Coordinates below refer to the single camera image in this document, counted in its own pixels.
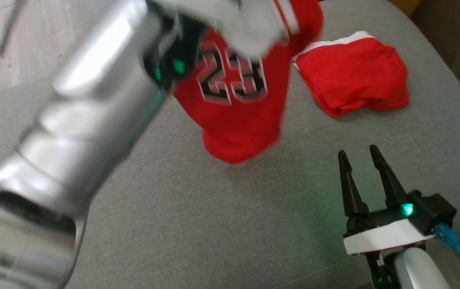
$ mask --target printed number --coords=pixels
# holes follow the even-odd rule
[[[240,75],[239,81],[230,83],[235,98],[241,102],[262,100],[267,95],[262,62],[252,62],[230,50],[225,51],[225,56],[230,69],[228,74],[237,71]],[[204,45],[198,60],[198,65],[205,65],[197,77],[203,98],[210,102],[231,104],[228,86],[225,84],[227,71],[223,65],[221,52],[215,43]]]

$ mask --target folded red cloth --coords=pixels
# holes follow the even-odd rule
[[[407,69],[396,50],[365,31],[314,42],[295,58],[301,77],[332,117],[358,110],[408,105]]]

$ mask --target green led light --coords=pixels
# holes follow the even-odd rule
[[[178,74],[185,74],[185,62],[178,59],[173,59],[173,68]]]
[[[382,278],[378,278],[375,282],[375,288],[383,288],[384,280]]]
[[[405,216],[410,216],[414,212],[414,205],[412,204],[405,204],[401,206],[401,212]]]
[[[153,69],[153,73],[155,74],[155,79],[158,82],[162,82],[162,74],[160,73],[160,70],[158,68]]]

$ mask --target blue cable connector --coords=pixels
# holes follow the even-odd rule
[[[445,223],[436,225],[433,233],[435,236],[450,247],[460,259],[460,237],[457,236]]]
[[[460,259],[460,237],[457,236],[445,223],[436,225],[433,230],[435,236],[450,247],[455,255]]]

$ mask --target gray couch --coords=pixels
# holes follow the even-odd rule
[[[292,71],[281,142],[248,163],[211,157],[169,99],[92,203],[68,289],[354,288],[369,278],[347,256],[337,153],[347,151],[372,210],[384,206],[368,146],[407,190],[440,193],[460,233],[460,84],[412,22],[385,0],[327,0],[324,40],[369,31],[409,71],[411,104],[332,119]],[[48,80],[0,93],[0,158],[50,95]]]

